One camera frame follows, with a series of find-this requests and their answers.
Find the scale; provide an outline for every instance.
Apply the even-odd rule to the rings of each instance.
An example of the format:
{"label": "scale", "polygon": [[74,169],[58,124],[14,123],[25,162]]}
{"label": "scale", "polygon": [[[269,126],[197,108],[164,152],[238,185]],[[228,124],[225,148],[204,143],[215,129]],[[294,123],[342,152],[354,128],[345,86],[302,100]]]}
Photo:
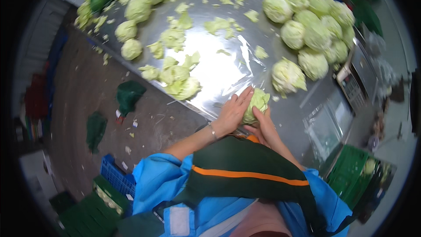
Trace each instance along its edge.
{"label": "scale", "polygon": [[378,78],[361,41],[354,38],[354,44],[344,66],[336,74],[336,81],[345,94],[355,114],[367,103],[374,104]]}

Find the bracelet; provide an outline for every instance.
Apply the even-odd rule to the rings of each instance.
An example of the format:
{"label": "bracelet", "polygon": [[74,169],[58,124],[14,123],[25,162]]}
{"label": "bracelet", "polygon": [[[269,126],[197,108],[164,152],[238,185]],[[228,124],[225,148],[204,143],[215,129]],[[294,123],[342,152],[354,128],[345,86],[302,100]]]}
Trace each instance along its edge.
{"label": "bracelet", "polygon": [[210,127],[210,129],[212,131],[213,138],[215,139],[215,141],[218,140],[218,138],[216,137],[216,134],[215,134],[215,130],[213,129],[213,126],[211,125],[210,122],[208,123],[208,125],[209,125],[209,127]]}

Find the hand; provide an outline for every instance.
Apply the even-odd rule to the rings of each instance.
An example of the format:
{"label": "hand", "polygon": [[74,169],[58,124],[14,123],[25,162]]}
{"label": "hand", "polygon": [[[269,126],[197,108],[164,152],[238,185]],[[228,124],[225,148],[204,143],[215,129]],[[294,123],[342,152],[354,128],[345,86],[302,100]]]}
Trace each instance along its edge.
{"label": "hand", "polygon": [[254,89],[249,86],[239,96],[234,94],[222,107],[218,119],[211,123],[217,138],[230,134],[237,129],[244,112],[250,104]]}

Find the blue plastic crate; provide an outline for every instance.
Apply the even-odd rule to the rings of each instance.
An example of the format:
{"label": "blue plastic crate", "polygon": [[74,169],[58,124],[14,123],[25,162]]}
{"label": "blue plastic crate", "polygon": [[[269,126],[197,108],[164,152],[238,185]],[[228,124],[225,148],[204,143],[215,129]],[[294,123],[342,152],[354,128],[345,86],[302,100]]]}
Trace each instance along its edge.
{"label": "blue plastic crate", "polygon": [[[124,174],[115,164],[112,155],[108,154],[102,157],[101,175],[110,182],[110,184],[121,194],[126,196],[130,194],[134,198],[135,185],[134,176],[132,174]],[[133,201],[130,201],[130,208],[126,211],[127,215],[131,215],[133,211]]]}

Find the blue jacket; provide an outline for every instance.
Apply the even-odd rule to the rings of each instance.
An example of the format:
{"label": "blue jacket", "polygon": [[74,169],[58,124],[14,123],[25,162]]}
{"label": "blue jacket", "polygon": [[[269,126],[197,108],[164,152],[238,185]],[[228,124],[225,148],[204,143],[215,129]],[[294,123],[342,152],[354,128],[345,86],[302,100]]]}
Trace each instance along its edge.
{"label": "blue jacket", "polygon": [[[193,155],[187,156],[181,162],[173,155],[164,153],[142,159],[133,171],[136,181],[133,215],[151,211],[161,202],[171,201],[176,197],[185,187],[192,160]],[[326,218],[326,230],[334,232],[347,215],[352,215],[351,210],[329,185],[318,177],[317,170],[307,169],[304,175],[313,192],[317,209]],[[172,236],[171,231],[178,226],[179,220],[185,221],[189,227],[187,236],[229,236],[254,201],[255,199],[238,197],[206,197],[194,210],[184,204],[178,204],[176,208],[169,207],[164,210],[166,232],[161,236]],[[278,202],[277,207],[293,237],[311,236],[297,203]],[[335,236],[346,236],[348,229],[349,227],[345,228]]]}

